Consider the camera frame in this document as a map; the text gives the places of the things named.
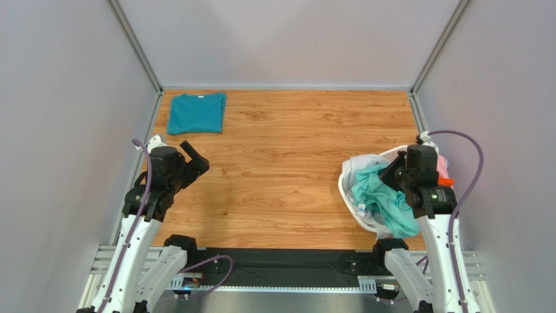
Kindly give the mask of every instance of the metal frame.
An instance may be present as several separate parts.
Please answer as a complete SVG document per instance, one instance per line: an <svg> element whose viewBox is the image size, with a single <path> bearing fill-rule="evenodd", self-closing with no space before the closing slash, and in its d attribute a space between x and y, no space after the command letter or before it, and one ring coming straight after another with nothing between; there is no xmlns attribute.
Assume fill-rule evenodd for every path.
<svg viewBox="0 0 556 313"><path fill-rule="evenodd" d="M456 5L456 9L450 16L446 27L440 34L440 37L433 48L433 51L429 55L429 58L425 62L425 65L421 69L421 72L417 76L415 83L409 89L407 97L409 98L409 103L411 105L411 110L413 111L413 118L415 118L415 124L417 125L417 130L419 133L427 131L427 123L425 122L425 117L423 116L423 110L421 109L421 104L419 103L419 93L423 89L427 78L429 77L431 71L433 70L436 62L439 60L440 55L444 51L446 45L450 41L450 38L454 34L457 26L463 19L469 5L472 0L459 0Z"/></svg>
<svg viewBox="0 0 556 313"><path fill-rule="evenodd" d="M423 66L423 69L421 69L421 72L417 76L417 80L413 84L413 87L411 87L411 89L410 89L410 92L411 92L413 97L416 97L419 94L419 92L421 91L421 89L423 88L423 85L425 84L425 81L427 80L428 76L430 75L430 73L431 73L435 63L438 61L440 55L444 51L448 41L450 40L450 38L454 34L454 31L456 30L457 25L460 23L461 19L465 15L465 12L467 11L471 1L472 0L460 0L459 3L457 4L456 9L454 10L454 13L452 13L452 16L450 16L450 19L448 20L448 23L446 24L446 27L442 31L442 34L440 35L440 38L438 39L437 43L435 44L435 47L433 48L433 51L431 52L431 55L429 55L429 58L427 59L427 61L425 62L425 65Z"/></svg>
<svg viewBox="0 0 556 313"><path fill-rule="evenodd" d="M145 72L145 75L147 76L149 82L153 86L155 92L157 94L162 93L164 89L162 88L161 83L159 82L157 76L155 75L155 71L153 70L151 63L149 63L149 60L147 59L147 56L145 55L143 48L141 48L141 45L139 44L139 40L137 39L137 36L135 35L133 29L131 28L131 24L129 23L127 16L125 15L119 1L106 0L106 3L108 3L108 6L110 7L110 10L114 14L114 17L116 18L116 21L118 22L119 26L121 27L121 30L125 35L125 38L129 43L129 46L133 50L133 53L135 53L135 56L137 57L139 64L143 68L143 71Z"/></svg>
<svg viewBox="0 0 556 313"><path fill-rule="evenodd" d="M345 87L345 86L315 86L315 85L189 85L163 86L164 90L366 90L366 91L410 91L410 87Z"/></svg>

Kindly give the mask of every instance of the wooden floor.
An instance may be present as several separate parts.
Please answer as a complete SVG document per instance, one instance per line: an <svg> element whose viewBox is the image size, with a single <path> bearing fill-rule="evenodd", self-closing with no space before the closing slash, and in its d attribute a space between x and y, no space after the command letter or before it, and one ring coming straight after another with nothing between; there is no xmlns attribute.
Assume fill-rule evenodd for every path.
<svg viewBox="0 0 556 313"><path fill-rule="evenodd" d="M188 140L211 168L177 194L154 245L178 233L199 246L372 248L337 180L349 157L414 140L405 92L224 91L222 134L168 136L170 101L186 92L214 91L165 91L154 133ZM420 236L407 243L424 249Z"/></svg>

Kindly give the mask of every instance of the orange tag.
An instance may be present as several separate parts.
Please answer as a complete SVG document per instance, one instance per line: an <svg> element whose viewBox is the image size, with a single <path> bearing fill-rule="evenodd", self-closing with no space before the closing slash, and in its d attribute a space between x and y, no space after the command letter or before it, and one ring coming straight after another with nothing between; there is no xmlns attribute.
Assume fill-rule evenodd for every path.
<svg viewBox="0 0 556 313"><path fill-rule="evenodd" d="M450 178L442 178L439 176L439 185L451 187L454 185L454 180Z"/></svg>

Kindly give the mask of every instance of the metal base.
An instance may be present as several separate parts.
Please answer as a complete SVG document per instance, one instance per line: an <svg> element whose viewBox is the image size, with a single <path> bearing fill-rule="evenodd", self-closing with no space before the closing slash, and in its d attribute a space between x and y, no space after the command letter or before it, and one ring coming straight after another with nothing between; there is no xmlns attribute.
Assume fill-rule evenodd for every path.
<svg viewBox="0 0 556 313"><path fill-rule="evenodd" d="M147 253L147 258L144 264L144 268L142 273L146 274L147 269L149 269L156 260L159 258L160 253L162 251L161 246L152 246ZM93 266L91 267L91 274L92 275L104 275L106 274L106 270L110 265L110 261L112 260L112 256L114 255L114 250L116 248L114 246L100 246L99 251L97 252L97 256L95 257L95 261L93 262ZM415 262L419 259L424 257L427 254L426 251L411 251L411 257ZM463 251L463 260L465 262L465 269L467 271L467 275L469 276L469 280L485 280L483 272L481 270L479 260L477 255L474 251ZM394 276L369 276L370 279L376 280L395 280ZM425 273L425 277L427 279L431 279L430 271Z"/></svg>
<svg viewBox="0 0 556 313"><path fill-rule="evenodd" d="M264 293L213 292L200 299L188 301L173 298L171 292L162 295L153 313L407 313L413 312L409 303L385 305L369 295L336 293Z"/></svg>

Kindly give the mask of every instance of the gray wall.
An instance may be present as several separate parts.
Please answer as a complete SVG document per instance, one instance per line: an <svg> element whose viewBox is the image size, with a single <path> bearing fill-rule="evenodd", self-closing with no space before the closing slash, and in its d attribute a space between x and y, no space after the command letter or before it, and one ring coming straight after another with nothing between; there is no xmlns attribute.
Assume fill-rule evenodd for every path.
<svg viewBox="0 0 556 313"><path fill-rule="evenodd" d="M166 86L409 87L457 0L121 0Z"/></svg>
<svg viewBox="0 0 556 313"><path fill-rule="evenodd" d="M429 130L468 132L483 176L463 207L498 312L553 312L556 2L474 1L420 95ZM438 137L462 195L472 145Z"/></svg>
<svg viewBox="0 0 556 313"><path fill-rule="evenodd" d="M154 92L104 1L2 1L0 42L0 310L75 312Z"/></svg>

